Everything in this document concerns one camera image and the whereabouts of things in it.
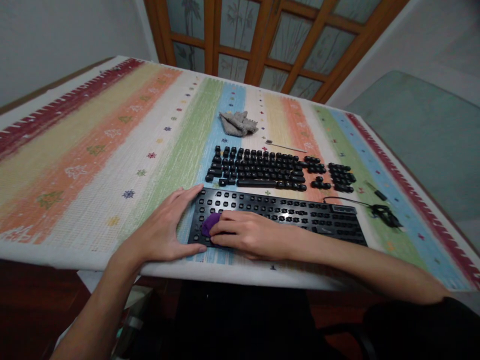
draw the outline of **green stripe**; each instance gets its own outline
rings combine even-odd
[[[200,169],[204,146],[215,119],[223,82],[206,78],[178,123],[180,131],[165,162],[151,174],[137,207],[129,214],[120,231],[120,240],[134,232],[162,201],[179,187],[194,185]]]
[[[330,146],[337,154],[338,161],[342,165],[351,166],[355,177],[357,179],[362,179],[362,182],[357,181],[352,184],[359,200],[367,204],[377,204],[379,202],[377,196],[364,186],[364,181],[368,181],[370,184],[374,185],[375,181],[370,175],[367,167],[362,162],[362,159],[358,156],[355,148],[350,144],[349,139],[345,136],[337,121],[330,114],[328,109],[320,106],[313,106],[313,109],[316,111],[318,122],[324,127],[324,132],[330,140]],[[359,188],[363,188],[365,192],[360,193]],[[365,212],[365,217],[367,218],[368,223],[378,235],[380,244],[388,254],[427,271],[427,266],[420,258],[417,248],[412,244],[409,236],[405,232],[388,227],[378,218],[372,218],[369,211],[366,209],[360,211]],[[393,250],[390,249],[388,242],[393,245]]]

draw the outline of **screwdriver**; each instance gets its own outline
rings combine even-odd
[[[365,184],[367,184],[368,187],[373,190],[373,193],[377,195],[381,200],[383,201],[387,200],[387,197],[380,190],[377,190],[375,186],[373,186],[371,183],[369,183],[368,181],[365,181]]]

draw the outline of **forearm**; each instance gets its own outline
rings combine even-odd
[[[109,359],[140,264],[115,253],[95,291],[51,359]]]
[[[428,272],[382,252],[298,228],[294,260],[344,271],[396,300],[434,304],[449,291]]]

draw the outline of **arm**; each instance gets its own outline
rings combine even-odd
[[[215,244],[239,249],[250,259],[267,257],[330,266],[395,300],[435,304],[450,295],[437,279],[412,264],[252,212],[224,211],[210,235]]]
[[[58,359],[109,359],[130,289],[143,263],[171,261],[207,248],[177,240],[177,225],[189,202],[203,188],[197,185],[167,197],[108,262],[100,283],[71,329],[51,356]]]

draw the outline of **wooden door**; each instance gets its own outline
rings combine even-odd
[[[144,0],[160,62],[325,103],[408,0]]]

